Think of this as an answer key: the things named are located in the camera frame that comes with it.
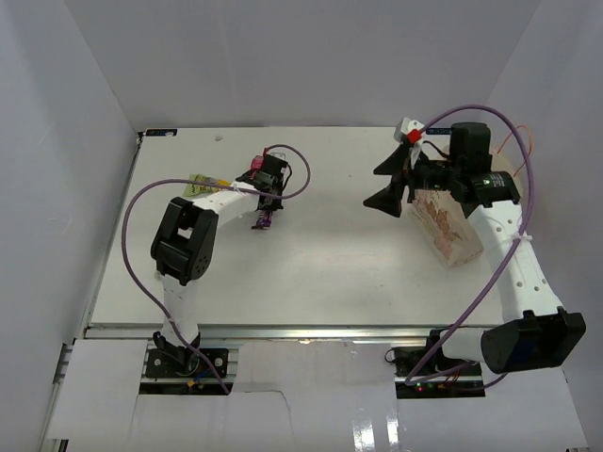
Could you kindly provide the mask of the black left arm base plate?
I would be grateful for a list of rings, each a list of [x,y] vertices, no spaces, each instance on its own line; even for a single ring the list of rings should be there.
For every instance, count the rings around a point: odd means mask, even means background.
[[[226,396],[206,361],[192,355],[186,364],[169,359],[158,349],[150,349],[139,386],[141,395]]]

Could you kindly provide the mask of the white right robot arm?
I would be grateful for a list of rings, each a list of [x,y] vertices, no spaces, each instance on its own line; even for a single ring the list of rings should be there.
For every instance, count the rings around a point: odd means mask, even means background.
[[[493,282],[482,291],[498,291],[502,322],[489,330],[457,322],[432,331],[424,358],[409,374],[415,376],[425,364],[439,376],[463,362],[484,363],[497,375],[561,366],[586,332],[585,320],[567,312],[546,281],[523,229],[528,213],[514,179],[492,167],[489,127],[453,124],[448,153],[434,160],[422,151],[421,127],[410,119],[397,126],[398,148],[373,171],[389,176],[390,183],[364,205],[399,217],[403,199],[413,201],[421,191],[449,193],[493,270]]]

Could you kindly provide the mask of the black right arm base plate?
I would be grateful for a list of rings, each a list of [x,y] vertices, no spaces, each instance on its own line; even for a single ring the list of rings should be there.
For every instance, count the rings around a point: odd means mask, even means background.
[[[427,400],[464,397],[485,397],[484,381],[480,365],[457,369],[462,360],[448,360],[434,355],[412,377],[413,385],[406,385],[407,374],[427,353],[428,348],[397,346],[383,355],[395,373],[398,400]]]

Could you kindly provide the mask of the purple chocolate bar wrapper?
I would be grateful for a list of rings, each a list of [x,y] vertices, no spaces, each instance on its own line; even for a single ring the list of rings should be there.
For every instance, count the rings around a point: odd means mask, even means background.
[[[267,230],[272,223],[273,211],[270,209],[262,209],[258,211],[256,222],[251,227],[252,230]]]

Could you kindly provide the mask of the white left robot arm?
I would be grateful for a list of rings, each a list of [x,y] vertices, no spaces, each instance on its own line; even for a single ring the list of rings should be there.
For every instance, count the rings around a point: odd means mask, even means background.
[[[200,333],[192,319],[198,280],[208,270],[220,226],[247,213],[257,212],[255,230],[270,227],[272,215],[282,208],[281,196],[288,183],[290,165],[280,153],[258,155],[251,169],[219,190],[194,202],[170,201],[151,246],[168,310],[155,346],[167,354],[167,365],[180,376],[193,373],[199,364]]]

